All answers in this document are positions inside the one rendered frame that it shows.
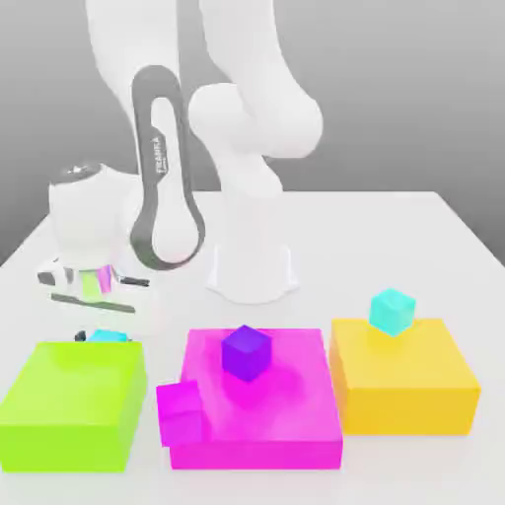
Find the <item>large yellow box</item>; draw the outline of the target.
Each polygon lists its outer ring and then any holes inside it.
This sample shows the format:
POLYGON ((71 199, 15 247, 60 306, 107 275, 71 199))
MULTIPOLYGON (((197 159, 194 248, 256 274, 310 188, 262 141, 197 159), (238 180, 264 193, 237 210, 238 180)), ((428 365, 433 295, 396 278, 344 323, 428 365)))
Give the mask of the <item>large yellow box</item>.
POLYGON ((441 319, 389 336, 364 319, 335 319, 328 352, 346 435, 467 435, 480 384, 441 319))

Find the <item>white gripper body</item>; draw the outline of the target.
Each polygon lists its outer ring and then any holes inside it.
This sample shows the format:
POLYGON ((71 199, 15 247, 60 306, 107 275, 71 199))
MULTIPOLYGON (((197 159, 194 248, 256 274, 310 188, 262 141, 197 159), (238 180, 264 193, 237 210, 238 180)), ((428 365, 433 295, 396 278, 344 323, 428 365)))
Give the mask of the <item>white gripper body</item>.
POLYGON ((159 330, 159 301, 150 290, 120 290, 99 302, 50 293, 48 301, 58 319, 90 332, 108 329, 129 335, 150 335, 159 330))

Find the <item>small purple cube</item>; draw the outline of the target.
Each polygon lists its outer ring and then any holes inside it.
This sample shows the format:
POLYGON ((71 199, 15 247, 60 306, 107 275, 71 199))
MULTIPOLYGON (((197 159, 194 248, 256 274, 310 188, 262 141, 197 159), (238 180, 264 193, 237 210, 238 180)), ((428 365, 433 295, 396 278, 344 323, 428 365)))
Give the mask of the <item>small purple cube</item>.
POLYGON ((266 333, 242 325, 221 341, 221 355, 225 372, 251 382, 270 366, 272 340, 266 333))

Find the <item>large magenta box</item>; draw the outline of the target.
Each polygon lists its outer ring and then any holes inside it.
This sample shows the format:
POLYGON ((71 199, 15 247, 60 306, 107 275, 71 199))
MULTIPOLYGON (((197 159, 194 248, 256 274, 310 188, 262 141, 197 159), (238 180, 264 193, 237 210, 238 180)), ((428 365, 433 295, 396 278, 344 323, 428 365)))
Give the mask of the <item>large magenta box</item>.
POLYGON ((181 379, 203 406, 200 442, 171 448, 173 469, 339 469, 343 437, 318 328, 268 328, 271 366, 242 381, 223 370, 227 328, 192 329, 181 379))

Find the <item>small cyan cube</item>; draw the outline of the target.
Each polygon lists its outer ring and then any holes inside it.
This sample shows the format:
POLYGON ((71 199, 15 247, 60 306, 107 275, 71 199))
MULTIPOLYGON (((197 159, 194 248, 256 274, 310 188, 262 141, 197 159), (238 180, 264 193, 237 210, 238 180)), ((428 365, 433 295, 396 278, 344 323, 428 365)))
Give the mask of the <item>small cyan cube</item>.
POLYGON ((411 327, 416 301, 396 289, 387 289, 371 300, 369 323, 385 334, 396 337, 411 327))
POLYGON ((87 342, 127 342, 128 336, 124 332, 97 329, 88 338, 87 342))

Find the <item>large lime green box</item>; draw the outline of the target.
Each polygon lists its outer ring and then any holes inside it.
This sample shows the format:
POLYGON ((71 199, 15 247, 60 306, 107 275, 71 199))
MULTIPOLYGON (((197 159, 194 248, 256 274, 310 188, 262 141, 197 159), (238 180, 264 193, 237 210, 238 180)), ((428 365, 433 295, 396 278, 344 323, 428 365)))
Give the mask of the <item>large lime green box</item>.
POLYGON ((124 471, 146 389, 139 342, 38 344, 0 402, 0 468, 124 471))

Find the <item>small magenta cube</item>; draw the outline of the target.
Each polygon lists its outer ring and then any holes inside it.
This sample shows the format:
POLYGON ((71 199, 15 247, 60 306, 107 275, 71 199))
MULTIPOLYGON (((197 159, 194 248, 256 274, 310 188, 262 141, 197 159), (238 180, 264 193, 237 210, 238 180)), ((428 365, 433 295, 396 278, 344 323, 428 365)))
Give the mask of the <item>small magenta cube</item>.
POLYGON ((163 447, 172 448, 204 441, 208 422, 196 381, 157 386, 156 402, 163 447))

